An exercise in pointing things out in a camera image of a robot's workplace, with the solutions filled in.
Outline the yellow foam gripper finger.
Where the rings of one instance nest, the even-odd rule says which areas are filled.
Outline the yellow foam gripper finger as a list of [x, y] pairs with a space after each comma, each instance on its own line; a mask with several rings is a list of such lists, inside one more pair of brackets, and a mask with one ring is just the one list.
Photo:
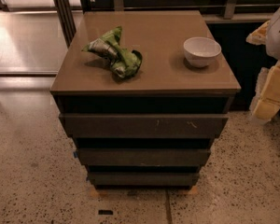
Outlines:
[[265, 45], [267, 28], [269, 23], [269, 21], [264, 22], [259, 28], [250, 33], [245, 41], [252, 45]]

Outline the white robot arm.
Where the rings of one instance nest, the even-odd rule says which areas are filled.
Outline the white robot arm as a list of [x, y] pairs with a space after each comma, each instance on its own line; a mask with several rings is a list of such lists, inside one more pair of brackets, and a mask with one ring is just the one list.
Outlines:
[[277, 60], [270, 69], [260, 69], [256, 95], [249, 107], [251, 119], [264, 124], [280, 110], [280, 8], [268, 21], [249, 34], [246, 42], [264, 45], [266, 53]]

